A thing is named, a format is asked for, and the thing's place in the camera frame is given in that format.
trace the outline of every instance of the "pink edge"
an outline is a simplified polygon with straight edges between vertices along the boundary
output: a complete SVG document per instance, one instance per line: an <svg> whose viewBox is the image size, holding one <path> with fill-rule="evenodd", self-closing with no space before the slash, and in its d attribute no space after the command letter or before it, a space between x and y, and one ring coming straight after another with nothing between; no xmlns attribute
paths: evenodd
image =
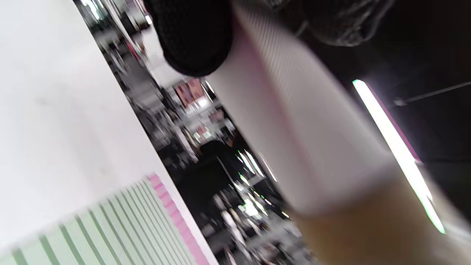
<svg viewBox="0 0 471 265"><path fill-rule="evenodd" d="M401 137L402 141L406 144L407 148L409 149L409 152L411 152L412 156L418 161L421 163L420 161L420 158L419 156L417 155L417 153L415 152L414 148L412 147L412 145L409 143L409 141L407 140L406 136L404 135L404 133L402 132L401 128L399 128L399 125L396 123L396 121L392 118L392 115L391 113L389 113L388 109L386 108L386 106L382 103L382 101L379 99L378 95L376 95L376 93L374 92L373 88L369 85L369 84L366 84L368 86L368 88L370 89L371 93L373 94L374 98L376 99L376 101L380 104L381 108L383 109L384 113L386 114L386 116L388 117L389 121L391 121L392 125L394 126L394 129L396 129L396 131L399 133L399 136Z"/></svg>

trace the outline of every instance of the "black fabric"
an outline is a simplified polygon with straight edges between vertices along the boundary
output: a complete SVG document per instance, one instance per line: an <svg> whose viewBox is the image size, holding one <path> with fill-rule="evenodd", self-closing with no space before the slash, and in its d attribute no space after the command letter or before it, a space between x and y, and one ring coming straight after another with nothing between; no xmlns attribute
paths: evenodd
<svg viewBox="0 0 471 265"><path fill-rule="evenodd" d="M232 45L228 0L144 0L167 62L202 77L216 70Z"/></svg>
<svg viewBox="0 0 471 265"><path fill-rule="evenodd" d="M333 46L369 39L394 0L304 0L302 10L315 37Z"/></svg>

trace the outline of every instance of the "pink stripe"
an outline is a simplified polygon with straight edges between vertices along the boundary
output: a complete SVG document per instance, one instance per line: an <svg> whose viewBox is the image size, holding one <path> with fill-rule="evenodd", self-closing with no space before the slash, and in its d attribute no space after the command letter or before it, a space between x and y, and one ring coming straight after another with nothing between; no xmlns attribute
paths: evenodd
<svg viewBox="0 0 471 265"><path fill-rule="evenodd" d="M166 209L169 209L171 206L175 206L175 207L176 207L175 202L170 201L169 203L167 203L166 205L164 205L164 207L165 207Z"/></svg>
<svg viewBox="0 0 471 265"><path fill-rule="evenodd" d="M161 195L159 195L159 198L160 198L160 199L163 199L163 198L165 198L165 197L167 197L167 196L170 196L170 193L166 190L164 193L162 193Z"/></svg>
<svg viewBox="0 0 471 265"><path fill-rule="evenodd" d="M155 193L157 193L157 196L159 196L159 197L167 192L165 187L159 188L159 189L154 189L154 190L155 190Z"/></svg>
<svg viewBox="0 0 471 265"><path fill-rule="evenodd" d="M188 250L195 258L196 263L198 265L209 265L208 260L201 251L200 246L193 237L193 234L191 233L190 229L187 226L187 223L181 216L177 205L175 205L175 202L172 200L169 192L165 188L165 185L160 181L160 178L156 174L148 177L148 179L151 182L155 193L157 194L157 196L163 203L165 209L167 210L167 213L170 215L173 224L178 229L180 236L185 242Z"/></svg>
<svg viewBox="0 0 471 265"><path fill-rule="evenodd" d="M187 224L185 222L181 223L179 226L177 226L177 229L179 231L184 231L187 227Z"/></svg>
<svg viewBox="0 0 471 265"><path fill-rule="evenodd" d="M391 113L389 113L388 109L386 108L386 106L381 102L381 100L378 98L378 95L376 95L376 93L374 92L373 88L369 85L368 85L368 88L370 89L371 93L373 94L374 98L376 98L376 101L378 101L378 103L380 104L381 108L383 109L384 113L386 114L386 116L389 118L389 121L391 121L392 125L394 126L394 128L396 129L396 131L399 133L399 136L401 137L402 141L406 144L407 148L409 149L409 152L411 152L412 156L420 162L420 158L419 156L417 155L417 153L415 152L414 148L412 147L412 145L409 143L409 141L407 140L406 136L404 135L404 133L402 132L402 130L399 128L399 125L396 123L396 121L392 118L392 115Z"/></svg>
<svg viewBox="0 0 471 265"><path fill-rule="evenodd" d="M173 201L171 201L171 203L167 203L168 206L164 206L165 209L167 209L167 211L169 213L172 213L174 211L178 211L178 208L177 206L173 203Z"/></svg>
<svg viewBox="0 0 471 265"><path fill-rule="evenodd" d="M164 185L163 185L163 183L162 183L162 182L161 182L161 183L159 183L159 184L157 184L157 185L155 185L155 186L154 186L154 189L156 189L156 190L157 190L157 189L160 189L161 187L164 187Z"/></svg>

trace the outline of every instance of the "white pillar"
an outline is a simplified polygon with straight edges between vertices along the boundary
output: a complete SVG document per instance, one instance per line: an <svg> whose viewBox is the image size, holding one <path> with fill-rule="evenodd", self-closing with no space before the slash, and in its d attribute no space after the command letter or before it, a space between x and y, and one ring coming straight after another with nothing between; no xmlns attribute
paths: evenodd
<svg viewBox="0 0 471 265"><path fill-rule="evenodd" d="M217 264L73 1L5 1L0 21L0 250L157 173Z"/></svg>

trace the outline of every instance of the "person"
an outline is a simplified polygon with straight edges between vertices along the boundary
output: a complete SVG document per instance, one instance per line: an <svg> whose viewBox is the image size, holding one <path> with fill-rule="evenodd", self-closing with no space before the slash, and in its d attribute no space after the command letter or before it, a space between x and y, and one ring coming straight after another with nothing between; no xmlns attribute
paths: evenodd
<svg viewBox="0 0 471 265"><path fill-rule="evenodd" d="M165 16L159 12L165 11L153 2L162 1L147 0L148 9L160 18ZM175 24L171 38L161 39L168 62L187 75L208 75L218 99L276 179L289 216L319 261L329 265L470 264L469 255L431 222L430 212L422 206L431 204L429 199L422 192L417 196L403 172L407 168L398 164L332 74L267 8L255 2L193 1L189 5L217 16L202 16L189 8L188 18L198 14L211 19L191 29L181 20L162 20L157 33L168 36L168 25ZM318 39L343 46L371 38L376 22L391 4L304 2L310 3L305 5L313 16L309 26L317 27ZM192 35L214 33L207 42L211 47L200 51L190 42L182 42L189 46L185 49L170 45L190 38L183 34L190 30ZM199 60L181 56L191 51ZM432 196L434 202L440 201L439 194Z"/></svg>

